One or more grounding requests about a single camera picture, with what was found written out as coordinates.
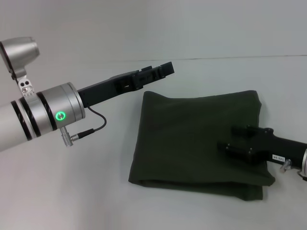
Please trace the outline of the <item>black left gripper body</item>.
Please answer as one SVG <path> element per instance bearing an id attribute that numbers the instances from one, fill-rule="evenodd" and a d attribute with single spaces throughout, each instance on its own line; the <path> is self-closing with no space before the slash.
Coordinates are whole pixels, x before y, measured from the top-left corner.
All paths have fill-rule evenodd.
<path id="1" fill-rule="evenodd" d="M 88 108 L 124 93 L 140 89 L 137 80 L 139 73 L 139 71 L 127 72 L 79 89 L 78 94 L 84 107 Z"/>

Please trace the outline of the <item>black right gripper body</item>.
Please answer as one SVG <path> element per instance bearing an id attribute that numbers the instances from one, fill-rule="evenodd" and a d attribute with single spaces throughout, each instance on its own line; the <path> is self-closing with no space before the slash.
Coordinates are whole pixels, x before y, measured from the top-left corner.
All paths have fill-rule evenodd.
<path id="1" fill-rule="evenodd" d="M 249 163 L 256 164 L 271 161 L 278 164 L 291 161 L 291 166 L 303 168 L 307 144 L 274 135 L 271 128 L 246 127 L 248 139 L 247 159 Z"/>

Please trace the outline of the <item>dark green FREE! t-shirt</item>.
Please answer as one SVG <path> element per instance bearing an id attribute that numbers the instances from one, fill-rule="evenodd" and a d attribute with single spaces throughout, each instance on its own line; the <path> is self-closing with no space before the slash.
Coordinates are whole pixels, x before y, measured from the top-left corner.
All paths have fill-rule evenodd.
<path id="1" fill-rule="evenodd" d="M 275 182 L 267 163 L 252 166 L 217 149 L 218 142 L 244 146 L 231 128 L 257 126 L 260 109 L 253 90 L 200 98 L 145 92 L 129 182 L 262 200 L 263 188 Z"/>

